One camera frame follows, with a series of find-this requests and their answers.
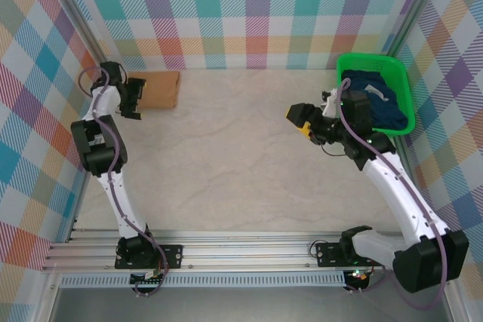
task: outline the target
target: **colorful checkered pattern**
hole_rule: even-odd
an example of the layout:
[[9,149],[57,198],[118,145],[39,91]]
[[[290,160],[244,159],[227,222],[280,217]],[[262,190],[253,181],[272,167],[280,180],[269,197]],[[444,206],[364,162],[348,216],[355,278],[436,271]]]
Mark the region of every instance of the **colorful checkered pattern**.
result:
[[21,322],[85,176],[69,126],[88,106],[74,79],[94,61],[58,0],[0,4],[0,321]]
[[91,13],[89,12],[87,6],[85,5],[84,0],[75,0],[78,5],[78,9],[80,10],[82,16],[84,17],[85,21],[89,25],[89,28],[92,31],[92,35],[97,40],[100,48],[106,55],[106,57],[111,56],[110,49],[107,47],[106,42],[103,40],[103,37],[100,35],[99,29],[97,28],[96,23],[92,19]]
[[395,0],[94,2],[129,69],[334,68],[345,52],[379,53],[399,11]]
[[466,307],[483,320],[483,0],[430,0],[399,57],[417,110],[411,163],[427,201],[469,238]]
[[386,43],[383,46],[383,53],[387,54],[389,49],[391,48],[392,41],[394,41],[394,37],[398,34],[399,30],[401,29],[402,23],[405,21],[409,9],[413,5],[415,0],[406,0],[404,5],[402,6],[401,10],[399,11],[399,15],[392,26],[391,33],[387,37]]

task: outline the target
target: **plaid fabric backdrop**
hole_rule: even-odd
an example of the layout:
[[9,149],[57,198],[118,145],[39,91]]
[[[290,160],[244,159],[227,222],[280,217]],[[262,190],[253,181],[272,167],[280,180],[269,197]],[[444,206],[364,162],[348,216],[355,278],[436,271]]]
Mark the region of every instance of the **plaid fabric backdrop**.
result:
[[27,320],[84,179],[70,123],[94,61],[58,0],[0,0],[0,321]]
[[430,0],[399,58],[417,110],[406,138],[417,181],[469,238],[466,306],[483,320],[483,0]]
[[129,69],[325,69],[379,53],[411,0],[91,0],[102,26],[78,3]]

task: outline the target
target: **white marble surface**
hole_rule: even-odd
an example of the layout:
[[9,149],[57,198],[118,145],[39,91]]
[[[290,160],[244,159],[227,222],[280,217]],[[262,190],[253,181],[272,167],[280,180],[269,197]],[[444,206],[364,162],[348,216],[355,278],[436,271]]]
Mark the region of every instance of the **white marble surface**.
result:
[[[285,119],[319,103],[335,71],[185,71],[174,110],[116,117],[132,198],[150,228],[190,231],[398,230],[379,192],[348,158],[331,158]],[[338,146],[328,151],[339,153]],[[115,228],[91,178],[79,228]]]

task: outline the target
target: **metal frame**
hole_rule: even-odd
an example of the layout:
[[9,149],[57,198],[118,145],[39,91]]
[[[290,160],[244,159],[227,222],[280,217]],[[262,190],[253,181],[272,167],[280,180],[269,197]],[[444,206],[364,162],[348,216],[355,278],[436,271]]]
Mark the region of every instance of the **metal frame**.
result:
[[[170,232],[153,231],[160,244],[182,244],[180,269],[195,272],[243,271],[337,271],[348,268],[319,268],[317,259],[309,255],[313,241],[338,242],[339,232],[275,233],[275,232]],[[400,233],[386,233],[403,241]],[[118,231],[73,230],[68,243],[52,244],[44,264],[47,273],[122,272],[114,269]]]
[[46,322],[51,319],[61,280],[61,274],[50,274],[48,276],[42,297],[40,299],[40,304],[37,307],[33,317],[35,322]]
[[99,8],[96,5],[96,2],[94,0],[84,0],[84,3],[86,8],[89,10],[89,13],[91,14],[92,21],[97,27],[97,30],[99,31],[101,38],[106,43],[106,46],[109,49],[109,52],[110,52],[109,59],[114,60],[122,64],[123,66],[125,66],[124,60],[121,54],[119,53],[118,48],[115,45],[114,39],[112,38],[110,31],[107,29],[107,25],[104,22],[104,19],[99,11]]
[[96,60],[97,62],[105,61],[106,55],[104,54],[102,48],[99,46],[96,37],[92,33],[91,28],[87,23],[87,20],[82,15],[82,12],[78,7],[77,2],[75,0],[59,1],[62,5],[62,8],[69,16],[70,21],[77,29],[79,35],[82,37],[82,40],[86,44],[88,50],[91,52],[94,60]]
[[74,225],[77,222],[77,217],[79,213],[81,212],[82,201],[84,200],[85,193],[88,190],[88,185],[89,181],[91,181],[91,177],[92,176],[89,173],[85,172],[84,179],[82,180],[81,190],[78,194],[77,202],[75,203],[74,211],[67,220],[69,227],[65,230],[65,233],[63,233],[61,239],[64,242],[67,242],[69,240],[70,234],[72,233],[72,230],[74,230]]
[[[135,287],[128,273],[67,273],[62,276],[61,289]],[[147,281],[144,286],[157,285]],[[284,271],[284,272],[181,272],[168,274],[163,288],[271,288],[271,287],[344,287],[343,271]]]
[[446,301],[448,302],[451,316],[455,321],[471,322],[473,319],[469,317],[461,296],[462,289],[463,286],[459,280],[456,279],[449,282],[445,289]]
[[398,18],[401,13],[401,9],[404,7],[406,0],[395,0],[392,9],[389,12],[386,22],[384,22],[384,25],[380,29],[380,34],[379,38],[377,41],[377,47],[374,49],[373,53],[380,53],[380,54],[386,54],[386,51],[383,51],[385,49],[385,45],[387,43],[388,37],[391,36],[392,29],[395,25],[395,23],[398,21]]
[[420,19],[420,15],[423,13],[424,8],[428,4],[429,0],[414,0],[411,8],[409,9],[408,14],[404,22],[401,25],[398,33],[395,35],[394,39],[392,40],[392,44],[389,47],[387,54],[391,57],[397,57],[399,52],[402,49],[402,46],[406,42],[413,26],[416,22]]

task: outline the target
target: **black cable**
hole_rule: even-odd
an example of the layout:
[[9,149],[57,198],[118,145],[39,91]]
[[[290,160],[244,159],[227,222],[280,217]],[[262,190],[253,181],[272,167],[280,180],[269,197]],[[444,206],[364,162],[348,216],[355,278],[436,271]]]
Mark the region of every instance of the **black cable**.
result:
[[324,241],[324,240],[322,240],[322,239],[318,239],[318,240],[314,241],[312,244],[310,244],[310,247],[309,247],[309,255],[310,255],[312,258],[316,258],[316,259],[317,259],[317,256],[314,256],[314,255],[312,254],[312,248],[314,247],[315,243],[317,243],[318,241],[322,241],[322,242],[324,242],[324,243],[328,243],[328,241]]
[[367,275],[368,277],[370,277],[371,275],[374,274],[374,269],[376,268],[376,263],[374,262],[374,260],[371,259],[371,262],[372,262],[372,269],[369,273],[366,273],[365,275]]
[[345,156],[346,155],[346,154],[340,154],[340,155],[331,154],[330,152],[325,151],[324,145],[321,145],[321,147],[322,147],[322,151],[325,152],[329,156],[339,157],[339,156]]

